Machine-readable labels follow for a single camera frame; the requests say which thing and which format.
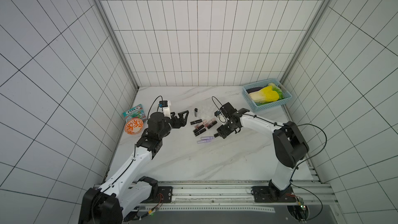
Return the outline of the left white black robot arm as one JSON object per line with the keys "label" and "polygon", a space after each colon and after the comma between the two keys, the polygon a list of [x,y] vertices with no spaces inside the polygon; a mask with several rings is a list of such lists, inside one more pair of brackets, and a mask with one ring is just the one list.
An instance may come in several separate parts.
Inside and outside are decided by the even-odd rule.
{"label": "left white black robot arm", "polygon": [[162,140],[172,129],[187,124],[189,112],[178,114],[163,110],[150,115],[148,127],[136,143],[134,152],[120,169],[97,188],[90,188],[83,197],[80,224],[121,224],[141,220],[159,209],[165,195],[158,190],[157,180],[138,174],[162,147]]}

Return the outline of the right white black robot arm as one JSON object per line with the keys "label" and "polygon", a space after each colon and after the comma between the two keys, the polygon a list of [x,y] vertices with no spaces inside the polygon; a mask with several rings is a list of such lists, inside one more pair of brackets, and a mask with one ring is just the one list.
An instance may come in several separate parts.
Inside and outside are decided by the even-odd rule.
{"label": "right white black robot arm", "polygon": [[293,175],[304,163],[305,156],[309,152],[309,146],[298,125],[292,121],[286,123],[271,121],[245,108],[237,110],[232,106],[223,106],[219,112],[226,122],[217,129],[215,137],[226,139],[231,133],[240,132],[242,128],[272,137],[278,160],[275,173],[265,193],[261,193],[260,190],[253,190],[253,193],[271,202],[278,202],[291,189]]}

